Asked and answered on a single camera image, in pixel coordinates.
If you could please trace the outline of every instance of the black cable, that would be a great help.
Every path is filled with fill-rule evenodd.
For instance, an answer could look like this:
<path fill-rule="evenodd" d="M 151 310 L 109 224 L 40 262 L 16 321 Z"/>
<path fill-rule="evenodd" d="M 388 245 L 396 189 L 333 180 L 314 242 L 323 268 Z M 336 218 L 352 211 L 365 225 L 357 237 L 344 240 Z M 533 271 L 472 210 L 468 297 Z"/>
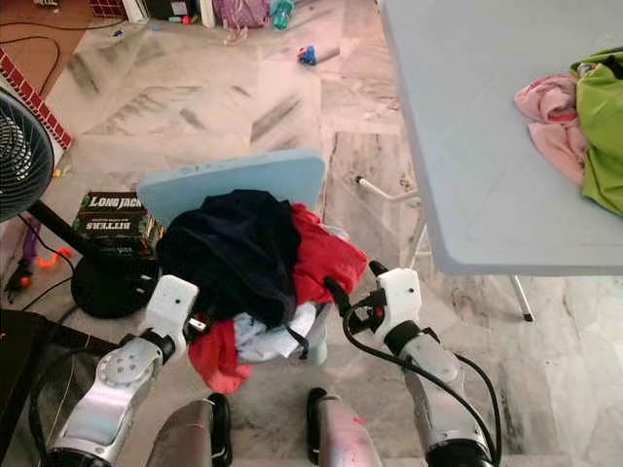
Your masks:
<path fill-rule="evenodd" d="M 55 322 L 54 326 L 46 336 L 46 339 L 41 345 L 42 350 L 53 340 L 56 331 L 60 328 L 69 316 L 78 309 L 77 305 L 73 305 L 67 311 L 65 311 L 60 318 Z M 39 394 L 44 386 L 46 378 L 42 375 L 37 382 L 30 389 L 30 410 L 28 411 L 28 428 L 30 429 L 30 435 L 35 443 L 35 447 L 39 452 L 39 455 L 43 459 L 46 454 L 46 437 L 43 433 L 43 425 L 41 424 L 41 417 L 39 416 Z"/>
<path fill-rule="evenodd" d="M 56 70 L 56 66 L 58 65 L 58 59 L 60 58 L 60 45 L 58 44 L 56 39 L 53 39 L 51 37 L 46 37 L 46 36 L 26 36 L 26 37 L 20 37 L 19 39 L 12 39 L 10 41 L 2 41 L 0 42 L 0 45 L 13 44 L 15 42 L 22 42 L 22 41 L 29 41 L 31 39 L 45 39 L 47 41 L 51 41 L 55 45 L 55 48 L 56 48 L 55 63 L 52 65 L 52 68 L 50 68 L 50 71 L 48 72 L 46 79 L 43 81 L 43 85 L 41 85 L 41 87 L 37 90 L 37 92 L 39 92 L 40 94 L 43 94 L 43 91 L 45 90 L 46 85 L 48 84 L 48 81 L 50 80 L 50 77 Z"/>
<path fill-rule="evenodd" d="M 33 299 L 28 305 L 26 305 L 24 308 L 21 309 L 21 311 L 26 311 L 27 309 L 29 309 L 31 306 L 35 305 L 37 302 L 39 302 L 41 299 L 44 298 L 44 296 L 48 295 L 48 293 L 52 292 L 56 287 L 60 287 L 62 284 L 64 284 L 65 282 L 69 282 L 72 279 L 73 276 L 69 276 L 66 277 L 62 280 L 60 280 L 59 282 L 57 282 L 55 285 L 53 285 L 52 287 L 48 287 L 46 290 L 44 290 L 41 294 L 39 294 L 35 299 Z"/>
<path fill-rule="evenodd" d="M 34 26 L 42 26 L 42 27 L 49 27 L 50 29 L 56 29 L 59 31 L 91 31 L 94 29 L 106 29 L 107 27 L 112 27 L 112 26 L 116 26 L 118 24 L 121 24 L 122 22 L 125 22 L 125 19 L 122 19 L 120 21 L 117 22 L 113 22 L 112 24 L 104 24 L 101 26 L 92 26 L 92 27 L 65 27 L 65 26 L 53 26 L 51 24 L 43 24 L 41 22 L 31 22 L 31 21 L 15 21 L 15 22 L 5 22 L 0 24 L 0 27 L 2 26 L 14 26 L 14 25 L 34 25 Z M 48 72 L 48 75 L 46 76 L 46 79 L 43 82 L 43 85 L 41 85 L 41 88 L 38 90 L 38 92 L 40 94 L 43 93 L 43 91 L 46 88 L 46 85 L 48 84 L 48 81 L 50 80 L 50 77 L 52 76 L 52 74 L 54 73 L 54 71 L 56 70 L 56 66 L 58 65 L 58 59 L 60 58 L 60 45 L 58 44 L 58 41 L 56 39 L 53 39 L 52 37 L 47 37 L 47 36 L 25 36 L 25 37 L 21 37 L 19 39 L 12 39 L 10 41 L 2 41 L 0 42 L 0 45 L 2 44 L 13 44 L 15 42 L 21 42 L 21 41 L 27 41 L 30 39 L 46 39 L 48 41 L 52 41 L 52 43 L 55 45 L 56 48 L 56 57 L 55 57 L 55 63 L 54 65 L 52 65 L 52 68 L 50 69 L 50 71 Z"/>
<path fill-rule="evenodd" d="M 74 268 L 74 265 L 69 260 L 69 258 L 67 258 L 62 253 L 59 253 L 56 250 L 54 250 L 51 246 L 49 246 L 43 240 L 43 238 L 34 229 L 34 227 L 32 227 L 30 222 L 28 222 L 21 214 L 18 214 L 18 217 L 28 227 L 28 229 L 35 235 L 35 237 L 37 238 L 39 243 L 41 243 L 41 245 L 46 250 L 51 251 L 51 252 L 57 254 L 58 256 L 60 256 L 60 258 L 62 258 L 65 261 L 65 263 L 67 263 L 69 268 L 71 269 L 71 275 L 69 277 L 67 277 L 67 278 L 57 282 L 52 287 L 49 287 L 43 293 L 41 293 L 38 297 L 36 297 L 34 300 L 32 300 L 28 305 L 26 305 L 24 308 L 21 309 L 21 311 L 26 311 L 31 306 L 33 306 L 35 303 L 37 303 L 39 300 L 41 300 L 49 292 L 53 291 L 56 287 L 64 284 L 65 282 L 70 281 L 73 278 L 73 276 L 74 276 L 75 268 Z M 77 309 L 78 309 L 78 306 L 76 304 L 74 304 L 72 307 L 70 307 L 67 311 L 65 311 L 60 316 L 60 318 L 56 321 L 56 323 L 54 324 L 54 326 L 52 327 L 52 329 L 50 330 L 50 332 L 46 336 L 46 339 L 42 343 L 42 345 L 41 345 L 42 351 L 52 341 L 56 331 L 60 328 L 62 323 L 65 322 L 65 320 L 74 311 L 76 311 Z M 80 352 L 83 352 L 83 351 L 86 351 L 86 349 L 85 348 L 78 348 L 78 349 L 73 349 L 73 350 L 70 350 L 68 352 L 65 352 L 65 353 L 61 354 L 58 358 L 56 358 L 48 366 L 48 369 L 39 377 L 37 382 L 30 389 L 30 410 L 28 411 L 28 427 L 30 429 L 30 434 L 32 435 L 32 439 L 33 439 L 33 441 L 35 443 L 35 447 L 36 447 L 37 451 L 39 452 L 39 456 L 41 457 L 41 460 L 44 460 L 44 458 L 46 456 L 46 437 L 45 437 L 45 435 L 43 433 L 43 426 L 41 424 L 41 416 L 39 415 L 39 405 L 38 405 L 39 395 L 41 394 L 41 389 L 43 388 L 43 386 L 44 386 L 48 376 L 50 375 L 51 371 L 58 365 L 58 363 L 60 363 L 62 360 L 66 359 L 67 357 L 70 357 L 72 355 L 75 355 L 76 353 L 80 353 Z"/>
<path fill-rule="evenodd" d="M 88 26 L 88 27 L 67 27 L 67 26 L 52 26 L 51 24 L 44 24 L 42 22 L 32 22 L 32 21 L 14 21 L 14 22 L 3 22 L 0 23 L 0 27 L 2 26 L 14 26 L 14 25 L 24 25 L 28 24 L 31 26 L 41 26 L 41 27 L 49 27 L 50 29 L 56 29 L 58 31 L 92 31 L 95 29 L 106 29 L 107 27 L 113 27 L 122 22 L 126 22 L 125 19 L 122 19 L 117 22 L 113 22 L 112 24 L 102 24 L 100 26 Z"/>
<path fill-rule="evenodd" d="M 455 353 L 457 359 L 463 362 L 465 365 L 469 366 L 474 370 L 481 380 L 487 386 L 487 390 L 489 391 L 489 395 L 491 397 L 491 404 L 494 406 L 494 420 L 495 420 L 495 459 L 494 465 L 499 465 L 502 458 L 502 421 L 501 416 L 499 414 L 499 405 L 497 404 L 497 396 L 495 395 L 495 388 L 485 371 L 480 368 L 475 362 L 472 362 L 467 357 L 463 357 L 462 355 L 458 355 Z"/>
<path fill-rule="evenodd" d="M 45 385 L 46 381 L 52 374 L 56 367 L 62 363 L 63 360 L 76 355 L 77 353 L 88 352 L 89 350 L 85 347 L 74 348 L 72 350 L 68 350 L 65 353 L 60 354 L 56 357 L 55 360 L 48 365 L 48 368 L 44 373 L 42 373 L 35 384 L 30 389 L 30 409 L 28 411 L 28 426 L 30 428 L 30 434 L 35 442 L 35 447 L 39 452 L 39 457 L 41 460 L 44 460 L 47 453 L 46 448 L 46 437 L 43 433 L 43 427 L 41 425 L 41 417 L 39 416 L 39 395 L 41 394 L 41 390 Z"/>
<path fill-rule="evenodd" d="M 24 219 L 24 217 L 21 214 L 18 214 L 18 217 L 21 219 L 21 221 L 28 227 L 28 229 L 37 237 L 37 240 L 39 240 L 39 243 L 41 243 L 41 245 L 48 251 L 51 251 L 55 254 L 57 254 L 60 258 L 62 258 L 65 263 L 67 263 L 67 265 L 69 265 L 69 268 L 71 269 L 71 274 L 73 275 L 75 268 L 74 265 L 72 265 L 71 261 L 69 261 L 69 258 L 67 258 L 65 255 L 63 255 L 62 253 L 58 253 L 56 250 L 54 250 L 52 247 L 48 246 L 46 244 L 45 241 L 43 241 L 43 238 L 41 238 L 41 236 L 39 235 L 39 233 L 37 231 L 35 231 L 34 227 L 32 227 L 32 225 L 26 220 Z"/>
<path fill-rule="evenodd" d="M 458 394 L 452 387 L 450 387 L 448 384 L 446 384 L 444 381 L 442 381 L 441 379 L 439 379 L 432 373 L 429 373 L 426 370 L 420 367 L 417 367 L 410 362 L 401 360 L 400 358 L 395 357 L 389 353 L 381 352 L 380 350 L 370 347 L 364 343 L 361 343 L 360 341 L 354 338 L 354 335 L 352 334 L 352 332 L 350 331 L 350 328 L 348 327 L 348 321 L 350 320 L 350 317 L 352 316 L 356 308 L 357 308 L 357 305 L 349 308 L 345 312 L 343 322 L 342 322 L 344 334 L 346 335 L 348 341 L 352 343 L 355 347 L 357 347 L 359 350 L 363 350 L 364 352 L 369 353 L 370 355 L 381 358 L 382 360 L 386 360 L 387 362 L 391 362 L 405 370 L 408 370 L 417 375 L 420 375 L 421 377 L 425 379 L 428 379 L 430 382 L 440 387 L 441 389 L 446 391 L 448 394 L 453 396 L 455 399 L 457 399 L 457 401 L 467 409 L 469 414 L 474 417 L 474 419 L 476 420 L 476 423 L 478 423 L 478 426 L 480 427 L 481 431 L 483 432 L 483 436 L 485 437 L 487 448 L 489 449 L 489 452 L 492 456 L 492 460 L 494 461 L 494 466 L 498 466 L 499 461 L 495 462 L 495 460 L 498 458 L 498 455 L 496 452 L 496 447 L 494 445 L 494 440 L 491 436 L 491 432 L 487 428 L 485 421 L 478 414 L 478 412 L 476 412 L 476 410 L 473 407 L 471 407 L 471 404 L 469 404 L 460 394 Z"/>
<path fill-rule="evenodd" d="M 37 302 L 39 302 L 44 296 L 48 295 L 48 293 L 52 292 L 56 287 L 61 286 L 62 284 L 64 284 L 65 282 L 70 281 L 73 276 L 74 276 L 74 265 L 71 264 L 71 261 L 69 261 L 69 258 L 67 258 L 65 255 L 63 255 L 62 253 L 58 253 L 56 250 L 54 250 L 53 248 L 51 248 L 50 246 L 48 246 L 46 244 L 45 241 L 43 241 L 43 238 L 41 238 L 41 236 L 39 235 L 39 233 L 37 231 L 35 231 L 35 229 L 32 227 L 32 225 L 30 225 L 30 223 L 24 219 L 24 217 L 21 214 L 18 214 L 18 217 L 21 219 L 21 221 L 30 229 L 30 231 L 37 237 L 37 240 L 39 240 L 39 243 L 42 244 L 42 246 L 48 250 L 51 251 L 53 253 L 56 253 L 60 258 L 62 258 L 67 265 L 69 265 L 69 268 L 71 269 L 71 275 L 65 279 L 60 280 L 59 282 L 57 282 L 56 284 L 54 284 L 53 286 L 47 288 L 46 290 L 44 290 L 41 294 L 39 294 L 39 296 L 37 296 L 35 299 L 33 299 L 28 305 L 26 305 L 24 308 L 21 309 L 21 311 L 26 311 L 27 309 L 29 309 L 31 306 L 35 305 Z"/>

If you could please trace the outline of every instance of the small debris on floor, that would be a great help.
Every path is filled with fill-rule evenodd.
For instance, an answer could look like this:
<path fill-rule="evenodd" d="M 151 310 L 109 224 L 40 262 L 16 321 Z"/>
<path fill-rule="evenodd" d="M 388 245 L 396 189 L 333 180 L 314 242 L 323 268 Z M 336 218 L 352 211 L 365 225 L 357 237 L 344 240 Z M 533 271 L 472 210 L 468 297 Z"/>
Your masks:
<path fill-rule="evenodd" d="M 69 172 L 69 170 L 71 170 L 71 165 L 66 165 L 64 168 L 55 168 L 55 170 L 52 172 L 52 176 L 54 178 L 62 178 L 64 177 L 67 172 Z"/>
<path fill-rule="evenodd" d="M 306 65 L 316 64 L 315 49 L 313 46 L 302 47 L 297 51 L 296 56 L 301 63 Z"/>

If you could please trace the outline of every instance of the light blue plastic chair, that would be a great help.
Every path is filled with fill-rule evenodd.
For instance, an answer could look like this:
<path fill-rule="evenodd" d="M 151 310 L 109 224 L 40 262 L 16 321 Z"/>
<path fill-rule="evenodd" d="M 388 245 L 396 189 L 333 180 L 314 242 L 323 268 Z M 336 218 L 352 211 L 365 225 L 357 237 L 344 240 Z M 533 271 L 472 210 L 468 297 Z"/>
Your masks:
<path fill-rule="evenodd" d="M 179 214 L 201 207 L 205 197 L 232 190 L 264 190 L 279 200 L 313 210 L 320 196 L 324 161 L 311 150 L 266 153 L 248 158 L 188 165 L 151 172 L 138 182 L 138 198 L 165 227 Z M 308 334 L 310 363 L 326 359 L 326 306 Z"/>

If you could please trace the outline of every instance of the cardboard box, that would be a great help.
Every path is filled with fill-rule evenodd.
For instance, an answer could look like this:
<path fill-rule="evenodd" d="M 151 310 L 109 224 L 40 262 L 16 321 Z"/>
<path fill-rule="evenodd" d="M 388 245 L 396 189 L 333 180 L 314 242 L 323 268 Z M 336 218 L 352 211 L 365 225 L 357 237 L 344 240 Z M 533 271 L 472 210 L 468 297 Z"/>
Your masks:
<path fill-rule="evenodd" d="M 134 192 L 88 192 L 73 228 L 102 252 L 126 258 L 153 258 L 164 233 Z"/>

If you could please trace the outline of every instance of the marble floor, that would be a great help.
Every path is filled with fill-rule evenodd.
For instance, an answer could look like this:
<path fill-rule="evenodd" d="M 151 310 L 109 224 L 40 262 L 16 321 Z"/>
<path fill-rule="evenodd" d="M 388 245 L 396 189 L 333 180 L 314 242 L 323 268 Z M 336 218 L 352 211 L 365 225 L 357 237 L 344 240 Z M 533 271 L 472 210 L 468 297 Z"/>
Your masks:
<path fill-rule="evenodd" d="M 71 169 L 45 201 L 71 221 L 88 189 L 131 188 L 145 172 L 189 163 L 312 148 L 328 164 L 318 206 L 326 223 L 346 229 L 370 258 L 389 267 L 404 262 L 417 207 L 383 204 L 353 182 L 361 174 L 394 193 L 415 184 L 375 3 L 296 4 L 286 31 L 251 31 L 235 47 L 223 45 L 223 31 L 161 22 L 124 24 L 118 38 L 87 32 L 48 97 L 74 143 L 60 161 Z M 297 63 L 305 45 L 316 47 L 317 66 Z M 430 259 L 417 269 L 422 321 L 495 382 L 504 466 L 622 465 L 623 279 L 524 277 L 536 314 L 526 323 L 505 277 L 448 277 Z M 51 271 L 16 306 L 64 274 Z M 370 284 L 366 277 L 358 293 Z M 68 287 L 60 287 L 33 309 L 56 319 L 70 304 Z M 139 319 L 98 321 L 79 312 L 67 324 L 118 340 Z M 329 344 L 323 366 L 257 366 L 230 398 L 235 465 L 309 465 L 303 410 L 318 385 L 349 394 L 386 465 L 424 465 L 398 370 L 351 347 L 336 316 Z M 487 393 L 469 372 L 466 390 L 491 420 Z M 144 465 L 166 417 L 206 393 L 187 360 L 165 367 L 137 413 L 120 467 Z"/>

